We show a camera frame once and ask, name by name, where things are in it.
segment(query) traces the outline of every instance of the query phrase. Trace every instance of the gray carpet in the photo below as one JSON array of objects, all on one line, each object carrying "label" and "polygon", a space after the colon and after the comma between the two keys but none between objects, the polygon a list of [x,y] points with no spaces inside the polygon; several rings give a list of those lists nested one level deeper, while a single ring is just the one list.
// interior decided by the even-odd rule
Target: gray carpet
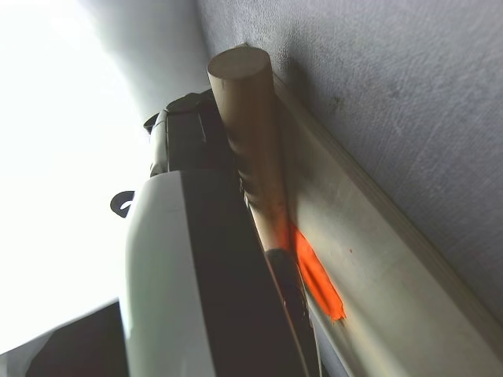
[{"label": "gray carpet", "polygon": [[503,323],[503,3],[199,0],[247,42]]}]

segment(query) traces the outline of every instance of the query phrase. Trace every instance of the bright light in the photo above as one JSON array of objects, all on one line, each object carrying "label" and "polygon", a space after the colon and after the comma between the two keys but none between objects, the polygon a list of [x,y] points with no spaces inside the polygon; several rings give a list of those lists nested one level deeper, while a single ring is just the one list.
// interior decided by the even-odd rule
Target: bright light
[{"label": "bright light", "polygon": [[123,78],[70,1],[0,2],[0,354],[117,296],[114,194],[149,167]]}]

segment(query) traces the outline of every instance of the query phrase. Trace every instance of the wooden cylinder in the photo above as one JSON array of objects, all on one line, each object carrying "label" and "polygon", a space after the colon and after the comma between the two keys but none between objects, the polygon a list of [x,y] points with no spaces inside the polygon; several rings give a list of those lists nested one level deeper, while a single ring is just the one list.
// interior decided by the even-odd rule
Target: wooden cylinder
[{"label": "wooden cylinder", "polygon": [[264,250],[290,250],[269,54],[229,49],[211,59],[207,71]]}]

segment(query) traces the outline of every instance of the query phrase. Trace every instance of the orange mark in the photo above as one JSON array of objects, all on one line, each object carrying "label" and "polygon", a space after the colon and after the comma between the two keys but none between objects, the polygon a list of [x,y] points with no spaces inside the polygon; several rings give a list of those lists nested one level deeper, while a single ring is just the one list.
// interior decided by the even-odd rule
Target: orange mark
[{"label": "orange mark", "polygon": [[306,237],[292,223],[290,234],[302,278],[321,310],[332,320],[346,318],[343,302]]}]

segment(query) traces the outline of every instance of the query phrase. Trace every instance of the orange tape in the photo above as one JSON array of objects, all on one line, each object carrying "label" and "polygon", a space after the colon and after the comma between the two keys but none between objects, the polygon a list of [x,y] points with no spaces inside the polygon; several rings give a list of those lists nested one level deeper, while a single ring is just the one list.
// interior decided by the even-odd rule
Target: orange tape
[{"label": "orange tape", "polygon": [[332,320],[346,318],[343,302],[306,237],[292,223],[290,234],[304,283],[321,310]]}]

